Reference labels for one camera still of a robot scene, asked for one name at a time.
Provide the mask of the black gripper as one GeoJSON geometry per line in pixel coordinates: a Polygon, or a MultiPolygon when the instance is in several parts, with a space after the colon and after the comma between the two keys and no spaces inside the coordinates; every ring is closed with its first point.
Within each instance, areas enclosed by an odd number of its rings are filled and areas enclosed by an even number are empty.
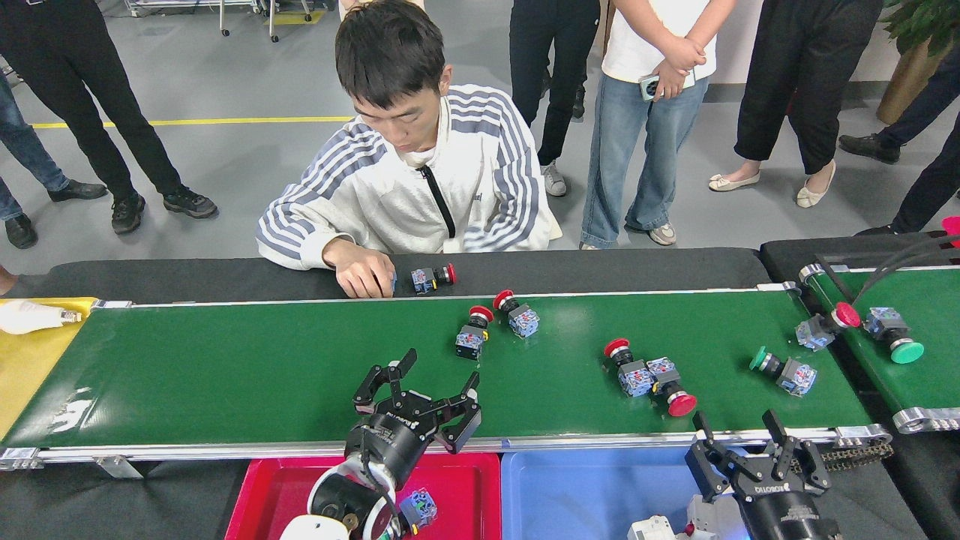
{"type": "Polygon", "coordinates": [[[460,394],[452,397],[429,400],[416,391],[402,390],[401,380],[417,358],[417,349],[410,348],[387,367],[370,367],[353,398],[362,418],[346,437],[345,458],[359,461],[365,450],[371,464],[381,464],[390,473],[397,490],[404,488],[433,438],[447,452],[457,454],[482,421],[476,371],[460,394]],[[391,397],[375,404],[374,397],[384,384],[390,386],[391,397]]]}
{"type": "Polygon", "coordinates": [[[790,435],[774,410],[762,415],[771,435],[766,451],[772,458],[772,471],[761,481],[740,475],[742,455],[716,441],[703,411],[696,411],[692,421],[703,436],[694,439],[685,463],[704,502],[712,503],[728,488],[733,489],[753,539],[842,538],[836,520],[823,517],[812,496],[825,493],[831,486],[817,446],[790,435]]]}

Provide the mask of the person's right hand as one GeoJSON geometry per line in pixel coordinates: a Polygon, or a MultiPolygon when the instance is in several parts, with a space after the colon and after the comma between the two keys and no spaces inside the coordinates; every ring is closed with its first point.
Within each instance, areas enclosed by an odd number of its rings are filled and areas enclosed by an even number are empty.
{"type": "Polygon", "coordinates": [[[665,61],[678,72],[693,71],[697,65],[705,65],[707,56],[705,50],[696,42],[685,37],[669,35],[658,45],[665,61]]]}
{"type": "Polygon", "coordinates": [[[340,288],[351,299],[394,297],[397,270],[390,257],[380,250],[356,245],[335,237],[322,250],[322,260],[336,274],[340,288]]]}

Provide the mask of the person's left hand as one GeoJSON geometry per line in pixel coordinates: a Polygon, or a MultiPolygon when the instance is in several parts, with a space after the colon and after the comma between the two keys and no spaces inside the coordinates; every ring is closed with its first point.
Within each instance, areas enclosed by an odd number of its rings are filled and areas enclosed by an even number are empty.
{"type": "Polygon", "coordinates": [[[675,67],[665,58],[654,73],[658,76],[658,83],[652,101],[658,102],[681,95],[689,70],[675,67]]]}

